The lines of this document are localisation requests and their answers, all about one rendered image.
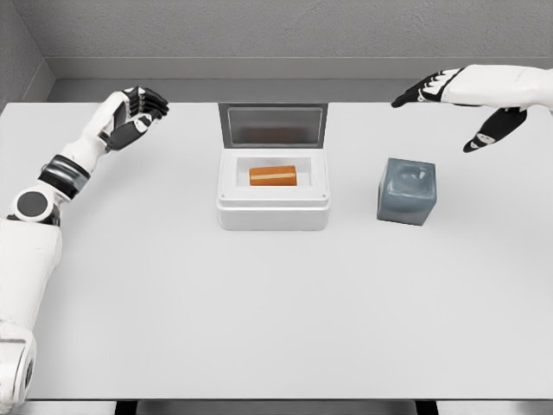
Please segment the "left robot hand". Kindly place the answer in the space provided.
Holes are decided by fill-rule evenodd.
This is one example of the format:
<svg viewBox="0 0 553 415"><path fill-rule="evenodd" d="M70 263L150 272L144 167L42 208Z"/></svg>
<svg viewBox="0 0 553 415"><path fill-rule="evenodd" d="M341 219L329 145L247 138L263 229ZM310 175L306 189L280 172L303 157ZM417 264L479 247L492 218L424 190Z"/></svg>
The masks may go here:
<svg viewBox="0 0 553 415"><path fill-rule="evenodd" d="M168 101L148 87L135 86L112 93L83 130L84 137L99 138L105 151L133 144L168 115Z"/></svg>

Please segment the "grey cube-shaped container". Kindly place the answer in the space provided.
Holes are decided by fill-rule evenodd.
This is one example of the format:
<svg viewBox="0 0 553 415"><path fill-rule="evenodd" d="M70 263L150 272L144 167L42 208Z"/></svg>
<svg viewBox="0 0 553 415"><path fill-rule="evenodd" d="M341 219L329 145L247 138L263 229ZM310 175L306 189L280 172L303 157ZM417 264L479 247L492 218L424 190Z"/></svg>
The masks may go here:
<svg viewBox="0 0 553 415"><path fill-rule="evenodd" d="M378 185L377 219L422 226L437 202L435 165L390 157Z"/></svg>

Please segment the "white box with hinged lid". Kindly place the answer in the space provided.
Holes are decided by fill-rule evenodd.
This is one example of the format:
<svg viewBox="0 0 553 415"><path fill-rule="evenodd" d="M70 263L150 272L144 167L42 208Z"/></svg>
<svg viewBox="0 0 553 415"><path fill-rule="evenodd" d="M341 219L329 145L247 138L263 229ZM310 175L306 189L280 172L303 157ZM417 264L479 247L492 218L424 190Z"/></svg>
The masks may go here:
<svg viewBox="0 0 553 415"><path fill-rule="evenodd" d="M229 231L320 231L330 189L326 103L221 103L216 206Z"/></svg>

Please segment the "orange block with pale stripe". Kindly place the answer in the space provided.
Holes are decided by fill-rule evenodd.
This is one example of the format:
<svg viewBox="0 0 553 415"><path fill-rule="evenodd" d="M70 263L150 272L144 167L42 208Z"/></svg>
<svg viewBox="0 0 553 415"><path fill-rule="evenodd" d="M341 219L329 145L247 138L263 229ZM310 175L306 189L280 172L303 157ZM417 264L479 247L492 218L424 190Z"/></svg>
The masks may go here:
<svg viewBox="0 0 553 415"><path fill-rule="evenodd" d="M282 165L250 168L249 183L251 186L296 186L296 167Z"/></svg>

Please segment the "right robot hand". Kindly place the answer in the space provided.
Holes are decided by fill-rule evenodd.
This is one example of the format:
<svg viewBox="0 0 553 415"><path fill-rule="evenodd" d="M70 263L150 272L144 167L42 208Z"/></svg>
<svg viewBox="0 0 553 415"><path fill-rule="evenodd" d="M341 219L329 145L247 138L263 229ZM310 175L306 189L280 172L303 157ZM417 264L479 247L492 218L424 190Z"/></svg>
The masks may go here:
<svg viewBox="0 0 553 415"><path fill-rule="evenodd" d="M391 106L442 103L493 108L495 112L463 147L465 153L471 153L496 144L513 133L526 121L529 108L539 105L548 110L541 105L539 92L545 70L479 64L441 70L406 89L391 102Z"/></svg>

